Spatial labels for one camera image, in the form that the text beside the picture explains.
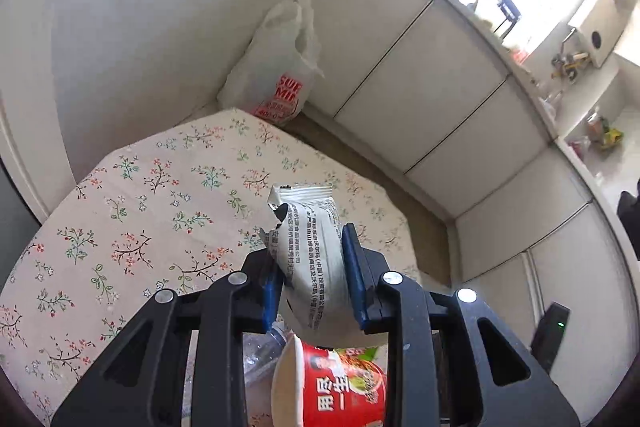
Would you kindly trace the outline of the white wall box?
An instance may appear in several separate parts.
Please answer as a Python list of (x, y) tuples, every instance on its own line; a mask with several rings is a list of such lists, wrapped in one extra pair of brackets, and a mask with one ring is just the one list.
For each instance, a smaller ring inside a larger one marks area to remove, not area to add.
[(584, 0), (568, 26), (576, 30), (593, 66), (600, 68), (612, 53), (625, 24), (614, 0)]

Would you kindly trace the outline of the white printed snack wrapper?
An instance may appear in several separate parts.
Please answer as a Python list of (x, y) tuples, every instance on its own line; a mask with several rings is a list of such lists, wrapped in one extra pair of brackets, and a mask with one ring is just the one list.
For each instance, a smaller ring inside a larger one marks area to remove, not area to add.
[(279, 223), (261, 231), (284, 275), (280, 314), (305, 343), (345, 348), (359, 337), (349, 300), (342, 225), (332, 188), (275, 185), (268, 205)]

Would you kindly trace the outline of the green yellow snack bag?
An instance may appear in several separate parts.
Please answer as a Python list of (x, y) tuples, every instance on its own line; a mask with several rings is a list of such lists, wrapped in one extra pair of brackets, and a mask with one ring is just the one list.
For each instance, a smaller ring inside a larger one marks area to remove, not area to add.
[(589, 140), (599, 150), (611, 150), (624, 139), (623, 132), (613, 128), (608, 120), (598, 112), (593, 112), (587, 118), (587, 130)]

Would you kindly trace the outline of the black router box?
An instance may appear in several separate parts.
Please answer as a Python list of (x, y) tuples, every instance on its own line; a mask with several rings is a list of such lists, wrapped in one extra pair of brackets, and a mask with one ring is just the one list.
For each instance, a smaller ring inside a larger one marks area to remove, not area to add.
[(547, 374), (560, 351), (569, 318), (570, 309), (561, 303), (551, 303), (534, 332), (530, 352)]

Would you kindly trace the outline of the red instant noodle cup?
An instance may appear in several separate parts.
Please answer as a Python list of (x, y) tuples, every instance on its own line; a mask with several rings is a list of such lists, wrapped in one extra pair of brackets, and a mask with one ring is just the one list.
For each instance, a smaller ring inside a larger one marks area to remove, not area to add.
[(321, 349), (292, 336), (273, 375), (273, 425), (383, 425), (386, 373), (374, 354), (374, 349)]

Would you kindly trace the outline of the white plastic shopping bag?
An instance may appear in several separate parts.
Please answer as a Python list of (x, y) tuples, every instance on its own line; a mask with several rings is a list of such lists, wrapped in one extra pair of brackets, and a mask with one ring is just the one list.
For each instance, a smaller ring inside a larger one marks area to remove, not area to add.
[(283, 0), (269, 10), (217, 95), (270, 124), (286, 124), (304, 107), (317, 80), (320, 40), (311, 0)]

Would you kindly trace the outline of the clear plastic bottle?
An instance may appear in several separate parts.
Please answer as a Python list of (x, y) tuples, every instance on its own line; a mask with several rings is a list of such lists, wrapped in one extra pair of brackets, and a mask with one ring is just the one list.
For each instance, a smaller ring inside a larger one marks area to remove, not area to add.
[(284, 322), (274, 323), (265, 334), (243, 335), (245, 401), (250, 426), (272, 426), (272, 379), (290, 337), (291, 331)]

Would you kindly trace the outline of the white kitchen cabinets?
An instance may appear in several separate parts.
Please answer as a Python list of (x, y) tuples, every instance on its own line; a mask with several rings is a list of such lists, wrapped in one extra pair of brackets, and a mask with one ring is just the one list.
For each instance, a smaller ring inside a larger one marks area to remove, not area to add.
[(570, 309), (551, 375), (591, 421), (638, 355), (639, 270), (525, 72), (456, 0), (312, 3), (310, 115), (449, 223), (451, 280), (521, 339), (552, 303)]

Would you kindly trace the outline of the floral tablecloth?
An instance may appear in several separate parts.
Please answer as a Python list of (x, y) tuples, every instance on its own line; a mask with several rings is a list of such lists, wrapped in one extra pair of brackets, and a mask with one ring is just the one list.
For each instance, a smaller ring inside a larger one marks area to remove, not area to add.
[(49, 424), (89, 365), (155, 291), (200, 291), (240, 269), (274, 227), (273, 185), (332, 187), (364, 246), (416, 275), (406, 218), (382, 187), (236, 109), (107, 155), (52, 211), (1, 291), (1, 365)]

